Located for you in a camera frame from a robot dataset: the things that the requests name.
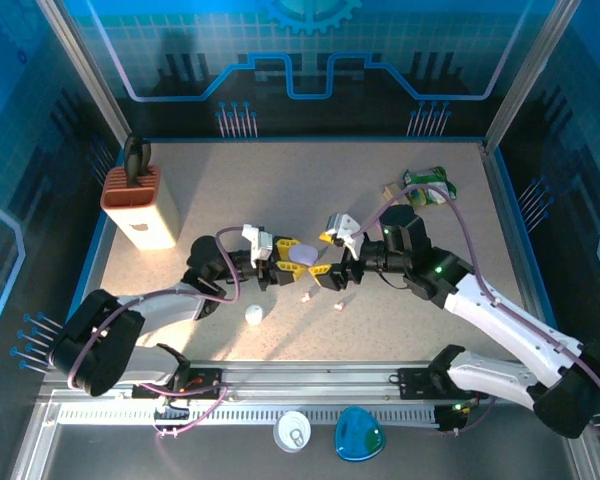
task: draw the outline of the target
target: robotic arm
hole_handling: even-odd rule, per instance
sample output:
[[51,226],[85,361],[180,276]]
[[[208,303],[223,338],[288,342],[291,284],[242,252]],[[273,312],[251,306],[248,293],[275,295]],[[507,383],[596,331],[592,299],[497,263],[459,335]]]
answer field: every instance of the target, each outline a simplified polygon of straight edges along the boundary
[[[432,246],[424,222],[410,206],[390,207],[379,222],[382,241],[372,242],[365,234],[357,259],[347,250],[339,264],[310,268],[316,282],[341,290],[349,280],[360,284],[366,271],[401,273],[413,294],[467,320],[521,362],[489,359],[449,345],[429,366],[438,390],[455,387],[515,402],[533,410],[560,435],[577,438],[600,406],[600,389],[562,350],[569,349],[600,377],[600,342],[583,346],[534,318],[485,282],[493,300],[487,298],[472,266]],[[553,337],[559,347],[524,326],[503,307]]]
[[[431,383],[441,393],[454,389],[482,392],[533,410],[555,432],[577,438],[600,405],[600,390],[572,360],[568,348],[600,376],[600,343],[584,347],[576,339],[547,327],[507,300],[493,287],[487,298],[470,264],[432,246],[424,222],[409,206],[390,207],[380,217],[382,241],[354,236],[360,226],[346,214],[329,219],[321,239],[346,247],[340,263],[307,266],[295,263],[290,250],[295,239],[273,236],[262,227],[245,225],[249,250],[229,253],[240,282],[257,279],[261,290],[295,282],[309,270],[324,288],[339,291],[351,280],[360,284],[365,272],[401,274],[409,290],[469,321],[510,351],[521,363],[481,357],[449,345],[430,364]],[[137,339],[181,320],[199,320],[219,303],[197,293],[223,298],[219,281],[231,283],[230,266],[211,236],[197,239],[187,260],[188,270],[169,294],[137,303],[122,312],[101,334],[75,372],[75,384],[98,396],[115,384],[151,383],[182,391],[191,381],[189,361],[166,345],[136,347]],[[51,345],[48,360],[64,373],[76,363],[87,340],[112,312],[129,298],[103,290],[92,292]],[[508,315],[508,307],[537,329],[557,339],[554,347]]]

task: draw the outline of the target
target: blue plastic lid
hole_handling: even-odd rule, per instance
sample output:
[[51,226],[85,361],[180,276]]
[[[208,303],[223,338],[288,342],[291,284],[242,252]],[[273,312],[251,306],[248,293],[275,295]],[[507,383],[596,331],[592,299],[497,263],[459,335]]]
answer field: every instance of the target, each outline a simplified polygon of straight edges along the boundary
[[336,453],[347,462],[363,462],[382,451],[387,440],[378,421],[360,407],[349,407],[336,425]]

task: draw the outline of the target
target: blue wall panel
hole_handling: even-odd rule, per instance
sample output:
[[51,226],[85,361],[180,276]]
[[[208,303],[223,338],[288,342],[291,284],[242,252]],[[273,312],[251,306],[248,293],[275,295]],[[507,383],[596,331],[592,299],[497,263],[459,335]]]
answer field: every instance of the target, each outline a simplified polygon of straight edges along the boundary
[[247,111],[222,109],[246,101],[260,136],[477,136],[551,5],[73,0],[69,11],[139,133],[250,137]]
[[558,326],[600,338],[600,0],[581,4],[502,150]]
[[0,2],[0,478],[46,368],[23,319],[64,321],[118,148],[35,2]]

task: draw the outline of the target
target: white object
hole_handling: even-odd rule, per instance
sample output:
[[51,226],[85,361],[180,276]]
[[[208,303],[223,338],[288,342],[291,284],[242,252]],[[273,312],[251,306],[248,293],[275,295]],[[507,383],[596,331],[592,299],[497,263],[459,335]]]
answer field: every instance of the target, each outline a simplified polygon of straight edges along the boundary
[[147,194],[140,192],[148,191],[146,188],[129,189],[138,190],[129,192],[139,198],[139,201],[130,202],[132,205],[120,205],[112,200],[114,195],[121,198],[120,194],[103,191],[102,209],[139,250],[172,248],[180,235],[180,214],[164,176],[158,174],[157,182],[154,190]]
[[326,235],[335,235],[337,239],[342,240],[344,246],[349,249],[354,260],[360,260],[360,249],[364,241],[364,236],[351,238],[351,236],[360,230],[360,225],[350,215],[346,213],[334,213],[327,220]]
[[[529,320],[536,327],[558,340],[565,348],[580,356],[580,342],[545,325],[530,313],[504,298],[491,285],[486,284],[498,303],[506,305]],[[538,337],[524,325],[504,313],[482,295],[475,275],[466,275],[456,285],[458,292],[449,294],[444,309],[464,318],[478,327],[493,340],[509,350],[520,360],[545,387],[550,388],[561,378],[560,370],[570,368],[573,362],[556,351],[547,341]]]
[[288,453],[302,450],[311,438],[309,419],[300,412],[287,412],[273,426],[276,445]]
[[451,361],[448,373],[461,390],[483,392],[533,410],[533,399],[527,388],[538,383],[538,379],[521,363],[464,351]]
[[245,224],[242,236],[251,242],[251,266],[256,268],[256,260],[269,260],[273,252],[273,235],[259,228]]
[[260,305],[249,305],[244,312],[244,318],[249,325],[259,325],[264,318],[264,309]]

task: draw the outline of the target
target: speckled tabletop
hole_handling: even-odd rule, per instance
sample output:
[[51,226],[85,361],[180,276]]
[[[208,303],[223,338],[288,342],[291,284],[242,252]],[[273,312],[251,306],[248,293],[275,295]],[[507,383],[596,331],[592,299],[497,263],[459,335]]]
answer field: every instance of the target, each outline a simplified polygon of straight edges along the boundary
[[[148,292],[176,283],[186,268],[191,243],[222,227],[251,223],[277,235],[322,249],[318,235],[334,212],[360,223],[383,203],[383,186],[403,171],[442,165],[458,189],[457,205],[469,226],[485,277],[520,304],[510,259],[475,144],[453,143],[191,143],[155,144],[153,163],[162,168],[182,216],[175,248],[138,251],[120,231],[111,249],[102,287],[115,295]],[[435,245],[468,259],[451,210],[429,206],[418,212]],[[229,249],[247,248],[238,234]],[[337,261],[330,247],[320,263]],[[346,291],[315,292],[306,275],[286,287],[259,291],[243,284],[236,305],[223,305],[199,322],[182,321],[141,338],[163,342],[198,360],[429,360],[450,343],[483,355],[511,358],[469,323],[408,291],[389,288],[374,274]],[[344,301],[340,313],[333,305]],[[259,326],[244,318],[251,304],[262,305]]]

